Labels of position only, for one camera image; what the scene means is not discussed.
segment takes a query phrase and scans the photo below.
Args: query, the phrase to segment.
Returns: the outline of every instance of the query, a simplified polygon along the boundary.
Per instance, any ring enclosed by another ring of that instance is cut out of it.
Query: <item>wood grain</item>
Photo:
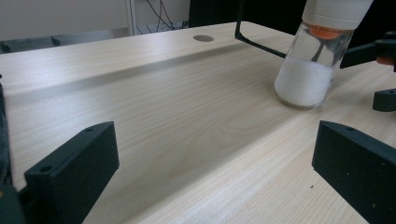
[[[114,120],[120,169],[84,223],[366,223],[311,160],[322,119],[396,146],[371,109],[392,68],[340,70],[325,104],[282,105],[283,60],[234,39],[235,24],[0,55],[15,186],[80,130]],[[291,35],[244,23],[286,52]],[[211,35],[198,42],[195,35]]]

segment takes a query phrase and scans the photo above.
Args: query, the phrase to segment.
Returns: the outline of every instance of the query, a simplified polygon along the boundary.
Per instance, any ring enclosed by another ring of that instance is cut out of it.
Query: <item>black 3d-printed bracket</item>
[[[377,57],[392,58],[396,62],[396,31],[386,32],[383,39],[376,40],[374,43],[348,49],[340,68],[375,61]]]
[[[26,171],[19,193],[0,185],[1,223],[82,223],[119,166],[114,123],[91,126]]]
[[[376,91],[374,94],[373,109],[381,112],[396,111],[396,89]]]
[[[370,223],[396,223],[396,148],[321,121],[312,165]]]

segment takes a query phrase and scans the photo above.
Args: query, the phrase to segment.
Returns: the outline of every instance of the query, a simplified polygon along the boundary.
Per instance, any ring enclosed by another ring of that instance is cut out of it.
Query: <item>black metal rod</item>
[[[238,17],[237,17],[237,20],[236,20],[236,28],[235,28],[235,38],[237,40],[240,40],[240,41],[242,41],[244,43],[247,43],[247,44],[249,44],[249,45],[251,45],[253,47],[256,47],[258,49],[262,49],[262,50],[265,50],[265,51],[267,51],[269,53],[275,54],[278,57],[285,58],[286,57],[285,53],[277,51],[275,49],[270,49],[268,47],[265,47],[263,45],[255,43],[255,42],[247,39],[246,37],[244,37],[241,34],[241,21],[242,21],[242,17],[243,17],[243,14],[244,14],[244,9],[245,9],[245,0],[240,0],[239,3],[240,3],[239,4],[239,12],[238,12]]]

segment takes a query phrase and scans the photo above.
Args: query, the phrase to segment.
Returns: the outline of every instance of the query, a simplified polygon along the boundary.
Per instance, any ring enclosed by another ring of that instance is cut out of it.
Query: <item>black cable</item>
[[[163,15],[163,8],[160,7],[160,18],[158,19],[157,31],[155,33],[158,33],[158,28],[160,28],[160,21],[161,21],[161,16],[162,15]]]
[[[189,28],[189,23],[187,21],[183,21],[181,23],[181,27],[179,27],[180,29],[187,29]]]
[[[132,33],[133,33],[133,35],[134,35],[134,20],[133,20],[133,16],[132,15],[134,15],[134,13],[132,12],[132,0],[129,0],[129,11],[130,11],[130,13],[131,13],[131,24],[132,24]]]
[[[163,18],[161,18],[160,15],[158,15],[158,13],[155,11],[154,7],[153,7],[152,4],[149,2],[149,0],[146,0],[146,1],[148,2],[149,6],[151,7],[151,9],[152,9],[152,11],[155,13],[155,15],[157,15],[157,17],[158,17],[169,29],[173,30],[172,27],[170,27],[170,26],[168,25],[168,23],[166,23],[166,21],[164,21]]]
[[[146,27],[148,28],[148,31],[152,34],[152,32],[150,31],[150,29],[149,29],[149,26],[148,25],[146,25]]]
[[[137,28],[137,30],[139,31],[139,33],[142,35],[143,33],[142,33],[142,31],[139,29],[139,27],[136,26],[136,28]]]
[[[166,18],[168,18],[169,23],[171,23],[172,28],[175,30],[175,27],[173,26],[173,23],[171,22],[171,19],[169,19],[168,13],[166,12],[165,5],[163,4],[163,0],[160,0],[160,3],[161,3],[161,7],[163,7],[163,11],[165,12]]]

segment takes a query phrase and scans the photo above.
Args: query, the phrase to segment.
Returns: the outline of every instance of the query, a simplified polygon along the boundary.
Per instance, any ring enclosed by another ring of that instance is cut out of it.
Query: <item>white cap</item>
[[[307,0],[303,21],[338,30],[355,30],[373,0]]]

